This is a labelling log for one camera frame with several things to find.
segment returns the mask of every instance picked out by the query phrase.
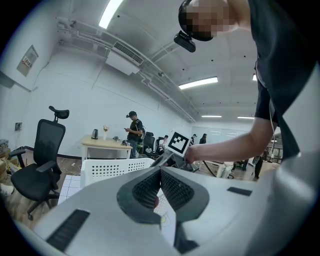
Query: flower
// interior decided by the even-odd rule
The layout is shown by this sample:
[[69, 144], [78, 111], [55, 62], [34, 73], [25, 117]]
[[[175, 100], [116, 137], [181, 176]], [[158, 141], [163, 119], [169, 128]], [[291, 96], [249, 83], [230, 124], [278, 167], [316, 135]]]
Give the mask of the flower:
[[109, 127], [104, 124], [104, 125], [103, 125], [103, 130], [104, 130], [105, 132], [107, 132], [107, 131], [109, 130]]

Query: dark shirt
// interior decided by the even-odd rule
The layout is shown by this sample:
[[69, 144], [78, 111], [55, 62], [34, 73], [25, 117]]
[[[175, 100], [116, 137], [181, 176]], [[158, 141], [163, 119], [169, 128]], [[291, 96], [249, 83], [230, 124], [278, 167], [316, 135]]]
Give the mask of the dark shirt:
[[206, 144], [207, 143], [207, 140], [205, 138], [201, 138], [200, 139], [200, 143], [199, 144]]
[[[136, 131], [136, 132], [137, 131], [142, 131], [143, 130], [143, 125], [142, 125], [141, 120], [137, 119], [135, 121], [132, 121], [132, 123], [130, 125], [130, 129], [132, 131]], [[129, 132], [127, 140], [134, 140], [134, 141], [138, 142], [139, 138], [140, 138], [140, 136], [138, 134], [134, 134], [132, 132]]]
[[257, 47], [258, 100], [255, 117], [272, 120], [281, 129], [283, 159], [299, 153], [283, 115], [304, 88], [318, 55], [311, 32], [316, 12], [311, 3], [249, 0], [251, 33]]

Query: vase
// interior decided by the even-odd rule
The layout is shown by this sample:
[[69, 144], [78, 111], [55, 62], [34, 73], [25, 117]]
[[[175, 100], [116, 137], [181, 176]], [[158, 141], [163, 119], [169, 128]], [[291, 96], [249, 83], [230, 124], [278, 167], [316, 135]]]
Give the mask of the vase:
[[103, 131], [103, 140], [105, 141], [107, 139], [107, 131]]

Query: wall outlet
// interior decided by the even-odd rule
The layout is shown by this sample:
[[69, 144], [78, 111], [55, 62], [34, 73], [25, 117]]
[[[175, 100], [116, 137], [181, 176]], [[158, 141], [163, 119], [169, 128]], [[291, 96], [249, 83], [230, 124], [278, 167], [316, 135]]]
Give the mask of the wall outlet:
[[16, 122], [14, 126], [14, 131], [19, 132], [22, 130], [22, 122]]

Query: red object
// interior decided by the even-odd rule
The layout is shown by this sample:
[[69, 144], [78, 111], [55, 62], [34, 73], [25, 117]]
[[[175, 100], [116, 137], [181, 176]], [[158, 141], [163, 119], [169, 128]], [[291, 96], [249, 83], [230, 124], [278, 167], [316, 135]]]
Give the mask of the red object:
[[158, 204], [159, 204], [159, 197], [156, 196], [155, 201], [154, 201], [154, 208], [156, 208], [158, 206]]

